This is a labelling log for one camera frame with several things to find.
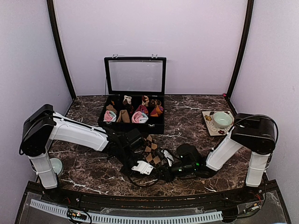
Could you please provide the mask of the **brown argyle sock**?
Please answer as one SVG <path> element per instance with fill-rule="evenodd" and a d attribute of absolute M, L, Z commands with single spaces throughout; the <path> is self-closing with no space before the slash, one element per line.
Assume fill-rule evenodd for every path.
<path fill-rule="evenodd" d="M 147 163 L 158 165 L 164 158 L 161 148 L 153 141 L 152 136 L 148 135 L 145 139 L 144 156 Z"/>

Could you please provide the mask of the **maroon purple orange striped sock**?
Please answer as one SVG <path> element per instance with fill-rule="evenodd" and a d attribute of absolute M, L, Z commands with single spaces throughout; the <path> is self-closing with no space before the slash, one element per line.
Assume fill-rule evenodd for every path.
<path fill-rule="evenodd" d="M 153 111 L 150 113 L 151 117 L 160 117 L 164 112 L 164 108 L 160 105 L 157 105 Z"/>

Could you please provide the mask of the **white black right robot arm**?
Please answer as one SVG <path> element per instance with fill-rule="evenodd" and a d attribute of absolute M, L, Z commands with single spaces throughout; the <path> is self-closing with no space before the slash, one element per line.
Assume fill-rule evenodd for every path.
<path fill-rule="evenodd" d="M 261 184 L 278 140 L 278 126 L 266 115 L 239 113 L 225 138 L 211 149 L 206 157 L 199 154 L 195 146 L 182 144 L 177 148 L 178 162 L 158 168 L 162 180 L 173 181 L 182 175 L 195 174 L 208 179 L 216 175 L 223 165 L 241 148 L 251 151 L 245 187 L 238 198 L 249 202 L 256 196 L 256 188 Z"/>

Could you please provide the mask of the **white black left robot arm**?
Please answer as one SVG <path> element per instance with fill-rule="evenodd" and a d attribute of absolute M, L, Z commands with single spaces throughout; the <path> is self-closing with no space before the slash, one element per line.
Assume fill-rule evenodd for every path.
<path fill-rule="evenodd" d="M 58 178 L 51 165 L 47 144 L 50 140 L 66 141 L 116 157 L 125 175 L 136 171 L 150 174 L 152 167 L 134 151 L 144 139 L 137 129 L 116 132 L 107 127 L 89 126 L 54 112 L 53 106 L 43 105 L 23 124 L 20 154 L 25 154 L 33 164 L 47 195 L 55 203 L 63 203 L 66 193 L 58 187 Z"/>

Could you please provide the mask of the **brown tan rolled sock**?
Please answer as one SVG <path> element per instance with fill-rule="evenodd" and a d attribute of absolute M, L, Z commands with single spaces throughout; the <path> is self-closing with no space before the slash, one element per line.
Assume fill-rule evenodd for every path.
<path fill-rule="evenodd" d="M 130 117 L 127 110 L 120 110 L 117 123 L 130 123 Z"/>

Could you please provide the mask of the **pink white rolled sock right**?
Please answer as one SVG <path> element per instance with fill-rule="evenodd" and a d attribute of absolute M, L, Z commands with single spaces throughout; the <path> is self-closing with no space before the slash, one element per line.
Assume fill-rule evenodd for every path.
<path fill-rule="evenodd" d="M 148 119 L 149 118 L 145 113 L 137 111 L 132 116 L 132 123 L 144 124 L 148 121 Z"/>

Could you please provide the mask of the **pink white rolled sock left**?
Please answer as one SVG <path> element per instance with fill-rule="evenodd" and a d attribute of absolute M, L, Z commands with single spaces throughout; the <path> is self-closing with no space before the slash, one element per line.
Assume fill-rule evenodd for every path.
<path fill-rule="evenodd" d="M 104 114 L 104 122 L 115 122 L 117 115 L 113 111 L 106 111 Z"/>

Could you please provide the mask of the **maroon teal rolled sock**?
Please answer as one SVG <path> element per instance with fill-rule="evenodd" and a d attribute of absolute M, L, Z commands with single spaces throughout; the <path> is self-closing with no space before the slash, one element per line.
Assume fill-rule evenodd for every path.
<path fill-rule="evenodd" d="M 145 105 L 139 105 L 135 112 L 142 112 L 146 115 L 149 114 L 149 111 Z"/>

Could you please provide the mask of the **square floral ceramic plate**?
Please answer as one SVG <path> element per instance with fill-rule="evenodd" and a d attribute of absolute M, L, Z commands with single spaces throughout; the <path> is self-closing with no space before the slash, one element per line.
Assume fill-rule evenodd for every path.
<path fill-rule="evenodd" d="M 210 136 L 225 135 L 234 123 L 231 111 L 203 111 L 204 122 Z"/>

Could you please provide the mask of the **leopard pattern rolled sock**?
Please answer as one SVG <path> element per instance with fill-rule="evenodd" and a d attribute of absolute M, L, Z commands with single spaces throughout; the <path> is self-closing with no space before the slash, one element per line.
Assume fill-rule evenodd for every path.
<path fill-rule="evenodd" d="M 156 106 L 161 106 L 162 103 L 158 99 L 152 99 L 149 101 L 149 107 L 156 107 Z"/>

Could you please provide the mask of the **pale green ceramic bowl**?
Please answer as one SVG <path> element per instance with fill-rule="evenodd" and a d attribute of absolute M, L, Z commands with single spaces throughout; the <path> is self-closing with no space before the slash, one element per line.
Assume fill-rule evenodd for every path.
<path fill-rule="evenodd" d="M 215 112 L 213 115 L 213 121 L 216 127 L 225 129 L 233 124 L 233 118 L 226 112 Z"/>

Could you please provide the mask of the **black sock organizer box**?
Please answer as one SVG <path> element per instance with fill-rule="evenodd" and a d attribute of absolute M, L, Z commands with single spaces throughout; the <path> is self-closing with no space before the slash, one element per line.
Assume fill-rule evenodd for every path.
<path fill-rule="evenodd" d="M 137 128 L 140 132 L 163 134 L 165 127 L 165 57 L 158 56 L 113 56 L 104 58 L 106 72 L 107 98 L 98 118 L 99 126 L 106 126 L 115 131 L 128 132 Z M 124 95 L 131 96 L 130 105 L 124 105 Z M 158 99 L 164 112 L 160 117 L 151 117 L 154 107 L 149 107 L 149 101 Z M 119 117 L 120 110 L 127 110 L 133 116 L 139 105 L 145 105 L 149 111 L 148 121 L 144 124 L 104 122 L 106 111 L 113 111 Z"/>

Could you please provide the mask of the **black front table rail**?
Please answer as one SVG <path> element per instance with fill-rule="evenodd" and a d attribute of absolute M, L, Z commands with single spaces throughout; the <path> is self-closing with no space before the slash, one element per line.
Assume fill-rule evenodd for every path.
<path fill-rule="evenodd" d="M 243 203 L 263 203 L 265 193 L 276 189 L 277 186 L 276 181 L 265 181 L 256 191 L 239 188 L 216 193 L 170 197 L 111 196 L 61 189 L 62 197 L 58 204 L 84 210 L 100 210 L 104 207 L 142 210 L 202 207 L 205 210 L 230 210 Z"/>

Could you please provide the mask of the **black left frame post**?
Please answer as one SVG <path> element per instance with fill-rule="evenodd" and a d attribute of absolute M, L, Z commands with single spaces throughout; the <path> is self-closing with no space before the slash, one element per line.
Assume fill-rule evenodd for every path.
<path fill-rule="evenodd" d="M 54 38 L 54 43 L 56 46 L 56 51 L 58 55 L 58 59 L 60 62 L 60 66 L 63 72 L 63 76 L 69 91 L 69 94 L 71 96 L 72 101 L 76 99 L 76 93 L 71 81 L 71 76 L 67 67 L 65 55 L 64 55 L 64 50 L 58 30 L 58 23 L 57 23 L 57 18 L 56 18 L 56 12 L 55 12 L 55 6 L 54 6 L 54 1 L 53 0 L 46 0 L 47 2 L 47 8 L 48 8 L 48 14 L 49 14 L 49 19 L 50 19 L 50 25 L 51 25 L 51 30 L 52 30 L 52 35 Z"/>

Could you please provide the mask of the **black right frame post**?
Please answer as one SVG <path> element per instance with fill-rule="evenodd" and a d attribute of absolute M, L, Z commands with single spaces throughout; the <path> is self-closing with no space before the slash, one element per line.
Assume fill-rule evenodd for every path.
<path fill-rule="evenodd" d="M 244 19 L 244 25 L 243 25 L 243 30 L 242 30 L 242 36 L 240 40 L 240 46 L 238 49 L 238 54 L 236 57 L 236 62 L 234 66 L 234 70 L 232 73 L 232 77 L 228 86 L 228 90 L 226 93 L 226 99 L 230 100 L 237 82 L 237 78 L 241 69 L 241 64 L 244 56 L 244 52 L 246 49 L 247 45 L 247 40 L 249 36 L 249 29 L 251 25 L 251 19 L 252 19 L 252 14 L 253 14 L 253 8 L 254 8 L 254 0 L 248 0 L 247 1 L 247 8 L 246 8 L 246 14 L 245 14 L 245 19 Z"/>

